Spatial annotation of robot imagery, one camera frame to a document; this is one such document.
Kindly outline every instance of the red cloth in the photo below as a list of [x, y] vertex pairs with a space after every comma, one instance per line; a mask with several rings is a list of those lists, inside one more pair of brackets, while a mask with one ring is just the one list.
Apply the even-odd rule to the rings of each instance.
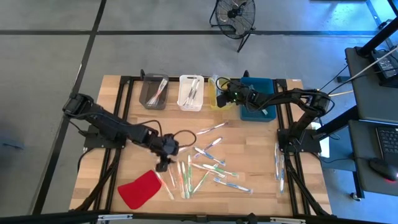
[[161, 186], [155, 172], [150, 170], [134, 182], [119, 186], [118, 192], [130, 209], [137, 209], [154, 196]]

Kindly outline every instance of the yellow bin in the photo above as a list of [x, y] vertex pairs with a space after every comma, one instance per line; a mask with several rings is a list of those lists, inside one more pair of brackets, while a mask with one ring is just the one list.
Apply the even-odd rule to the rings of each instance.
[[[217, 99], [216, 99], [216, 84], [212, 78], [209, 78], [208, 81], [208, 89], [209, 89], [209, 99], [210, 99], [210, 108], [212, 110], [228, 110], [232, 107], [232, 103], [227, 103], [224, 107], [219, 108], [217, 106]], [[218, 83], [220, 86], [226, 83], [225, 79], [219, 79]]]

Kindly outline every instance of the concrete floor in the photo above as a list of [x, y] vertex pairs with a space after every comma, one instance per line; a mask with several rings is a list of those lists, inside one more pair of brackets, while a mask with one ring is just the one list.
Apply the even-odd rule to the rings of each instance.
[[[393, 18], [386, 1], [373, 4], [382, 19]], [[93, 26], [100, 0], [0, 1], [0, 29], [81, 29]], [[214, 1], [108, 1], [100, 30], [209, 30]], [[256, 1], [258, 30], [375, 30], [364, 2]], [[0, 216], [29, 210], [78, 72], [88, 36], [0, 35], [0, 134], [25, 144], [24, 150], [0, 148]], [[369, 37], [252, 36], [241, 53], [238, 40], [223, 35], [97, 36], [81, 93], [96, 97], [103, 75], [196, 73], [240, 77], [299, 78], [320, 88], [345, 66], [344, 49]], [[336, 86], [332, 82], [330, 89]], [[350, 90], [346, 85], [341, 91]], [[352, 94], [337, 96], [333, 119], [355, 104]], [[44, 207], [68, 210], [83, 138], [69, 128]], [[397, 222], [397, 198], [370, 194], [355, 202], [350, 173], [324, 170], [333, 213], [343, 218]], [[136, 223], [153, 223], [142, 221]]]

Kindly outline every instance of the computer mouse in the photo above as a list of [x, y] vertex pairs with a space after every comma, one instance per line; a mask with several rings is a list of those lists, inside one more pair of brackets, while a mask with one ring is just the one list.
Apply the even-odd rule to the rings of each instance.
[[397, 176], [398, 170], [394, 166], [389, 165], [386, 161], [382, 159], [379, 158], [370, 159], [369, 167], [388, 180], [396, 181], [398, 179]]

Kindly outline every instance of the wooden table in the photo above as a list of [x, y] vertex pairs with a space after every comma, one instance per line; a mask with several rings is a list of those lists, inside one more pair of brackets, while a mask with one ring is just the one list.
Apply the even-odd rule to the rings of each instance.
[[[115, 75], [106, 75], [103, 78], [97, 103], [108, 111], [113, 111], [120, 78], [120, 76]], [[287, 84], [289, 89], [302, 88], [300, 80], [287, 80]], [[219, 136], [222, 136], [224, 139], [221, 144], [210, 149], [209, 152], [216, 158], [225, 159], [226, 170], [239, 173], [238, 179], [228, 177], [230, 182], [253, 189], [254, 193], [250, 195], [237, 189], [216, 184], [212, 181], [213, 176], [209, 176], [191, 199], [182, 199], [179, 189], [176, 189], [172, 191], [176, 199], [171, 201], [166, 190], [161, 188], [141, 208], [132, 211], [123, 202], [115, 188], [111, 206], [112, 212], [208, 215], [247, 215], [252, 212], [256, 215], [264, 216], [292, 216], [288, 185], [285, 183], [285, 192], [280, 194], [279, 182], [274, 177], [274, 148], [277, 140], [276, 129], [278, 128], [276, 119], [269, 123], [241, 121], [237, 106], [233, 106], [228, 111], [211, 110], [207, 97], [207, 84], [205, 85], [204, 104], [200, 112], [187, 112], [179, 109], [177, 105], [178, 82], [169, 83], [166, 109], [162, 111], [147, 110], [139, 103], [141, 86], [142, 82], [134, 82], [127, 119], [130, 123], [141, 123], [150, 119], [157, 119], [162, 125], [163, 133], [176, 133], [181, 129], [197, 132], [229, 120], [230, 125], [199, 135], [196, 145], [203, 148]], [[122, 98], [121, 108], [124, 107], [125, 98], [126, 94]], [[282, 106], [282, 111], [284, 112], [284, 121], [287, 127], [284, 106]], [[300, 108], [292, 105], [294, 120], [298, 120], [302, 113]], [[148, 125], [158, 128], [156, 124]], [[181, 134], [176, 138], [180, 141], [180, 144], [188, 144], [192, 141], [192, 137], [188, 134]], [[194, 155], [195, 153], [193, 149], [189, 149], [179, 154], [178, 159], [187, 163], [187, 155]], [[100, 175], [103, 156], [104, 149], [95, 149], [82, 160], [70, 208], [79, 206], [93, 190]], [[149, 150], [127, 143], [121, 154], [116, 187], [133, 182], [143, 173], [154, 169], [156, 159], [155, 156], [149, 153]], [[322, 169], [318, 159], [311, 154], [302, 153], [301, 161], [306, 186], [323, 209], [331, 213], [325, 181], [323, 180]], [[213, 161], [205, 157], [201, 157], [195, 162], [213, 163]], [[193, 186], [196, 186], [204, 173], [202, 170], [193, 167]], [[162, 175], [165, 181], [170, 182], [168, 173], [163, 173]], [[100, 208], [104, 208], [104, 198], [106, 198], [107, 192], [108, 184], [104, 187]], [[303, 213], [300, 191], [297, 186], [295, 192], [298, 210]]]

